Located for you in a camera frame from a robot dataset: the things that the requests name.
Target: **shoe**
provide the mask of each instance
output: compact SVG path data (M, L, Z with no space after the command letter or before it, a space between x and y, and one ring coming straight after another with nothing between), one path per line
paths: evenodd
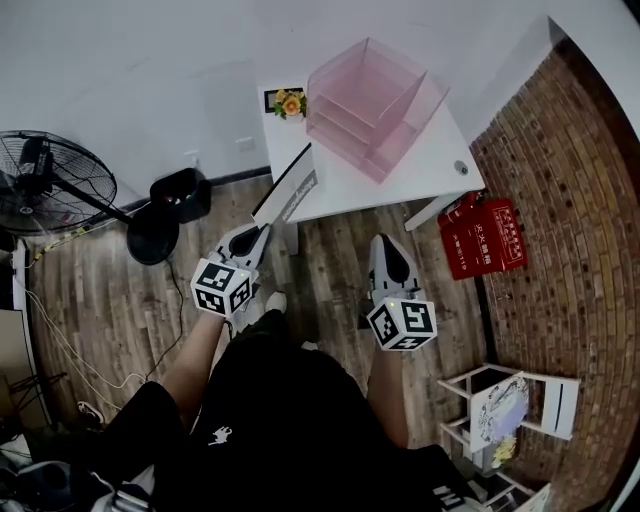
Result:
M267 301L267 311L277 309L281 313L287 310L287 296L282 292L275 292L271 294Z

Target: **power outlet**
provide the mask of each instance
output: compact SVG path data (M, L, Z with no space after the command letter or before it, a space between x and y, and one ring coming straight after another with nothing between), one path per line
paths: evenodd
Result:
M253 151L256 149L256 141L253 140L253 137L245 137L244 139L238 139L236 141L236 146L238 146L238 151L240 151L240 153Z
M185 151L184 157L187 160L187 165L189 167L193 167L194 169L200 168L200 150L193 149L191 151Z

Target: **fan stand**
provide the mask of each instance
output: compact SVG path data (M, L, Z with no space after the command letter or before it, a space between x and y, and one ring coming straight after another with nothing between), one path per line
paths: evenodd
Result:
M110 217L124 222L128 226L127 248L137 262L156 265L166 260L173 252L178 242L180 224L165 210L149 204L138 210L133 217L129 217L64 180L56 182L56 186Z

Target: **red box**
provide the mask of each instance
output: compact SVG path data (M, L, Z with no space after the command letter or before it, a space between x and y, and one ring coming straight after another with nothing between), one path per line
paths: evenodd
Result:
M509 199L487 201L441 229L453 278L465 279L527 264Z

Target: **pink acrylic box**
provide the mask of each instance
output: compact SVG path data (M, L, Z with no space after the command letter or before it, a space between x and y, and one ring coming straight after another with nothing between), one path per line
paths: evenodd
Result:
M309 77L307 133L382 183L447 91L431 73L368 38Z

